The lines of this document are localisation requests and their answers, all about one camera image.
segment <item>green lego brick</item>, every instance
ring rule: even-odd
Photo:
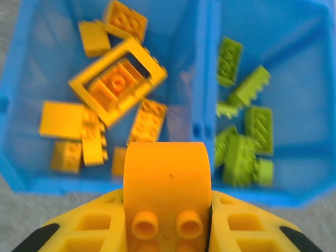
[[[224,87],[231,87],[236,83],[237,73],[244,47],[230,39],[223,38],[219,49],[218,83]]]
[[[274,164],[271,160],[258,159],[254,162],[254,181],[262,186],[273,185]]]
[[[245,113],[245,134],[255,139],[257,155],[273,155],[273,119],[270,108],[252,106]]]
[[[215,167],[220,167],[227,154],[227,148],[229,146],[229,139],[231,135],[238,135],[238,131],[234,125],[229,126],[216,136],[215,142]]]
[[[221,101],[217,103],[216,114],[218,117],[222,117],[222,115],[225,115],[229,119],[232,119],[232,117],[238,116],[239,109],[237,107],[233,107]]]
[[[239,87],[228,97],[227,103],[234,107],[248,107],[257,99],[258,93],[269,84],[269,72],[259,66]]]
[[[223,181],[232,186],[249,186],[254,180],[255,160],[253,139],[242,135],[231,135]]]

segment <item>gray carpet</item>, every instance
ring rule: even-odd
[[[0,0],[0,75],[13,32],[19,0]],[[39,197],[13,194],[0,177],[0,252],[15,248],[48,219],[77,207],[94,196]],[[265,208],[298,225],[324,252],[336,251],[336,194],[301,210]]]

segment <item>blue bin wall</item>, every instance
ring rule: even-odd
[[[293,206],[330,189],[335,174],[334,18],[332,2],[212,1],[214,20],[209,31],[209,69],[216,72],[223,36],[244,45],[238,83],[259,64],[272,75],[253,104],[274,112],[274,186],[233,189],[215,171],[213,188],[249,202]],[[215,75],[208,75],[216,83]],[[216,100],[233,89],[208,85],[205,123],[217,133],[232,123],[244,133],[244,112],[238,118],[217,119]]]
[[[213,189],[248,202],[294,206],[330,189],[335,170],[334,4],[330,0],[123,0],[149,19],[144,46],[168,70],[149,98],[169,111],[160,141],[203,141],[214,163],[214,137],[244,113],[215,117],[215,103],[232,90],[215,72],[223,36],[244,47],[238,83],[259,64],[272,74],[254,104],[274,111],[272,188],[237,189],[213,168]],[[81,20],[101,18],[108,0],[23,0],[0,87],[0,171],[16,192],[105,193],[114,146],[124,146],[136,108],[106,134],[110,161],[80,175],[53,173],[54,140],[38,126],[46,99],[79,102],[67,81],[94,61],[83,51]],[[112,44],[120,40],[111,38]]]
[[[149,19],[144,46],[169,73],[168,79],[149,95],[169,109],[160,141],[192,141],[194,129],[202,131],[203,83],[197,80],[204,72],[200,67],[204,64],[201,47],[206,30],[197,26],[206,23],[205,12],[198,11],[204,2],[122,2]],[[107,4],[108,0],[22,3],[0,100],[0,113],[4,110],[0,170],[14,191],[105,193],[122,187],[122,181],[111,176],[113,149],[125,146],[137,108],[107,131],[109,162],[83,168],[80,175],[51,171],[54,140],[38,134],[44,100],[80,102],[67,82],[94,59],[85,56],[77,22],[101,18]],[[111,37],[113,45],[120,41]],[[195,139],[201,140],[201,133]]]

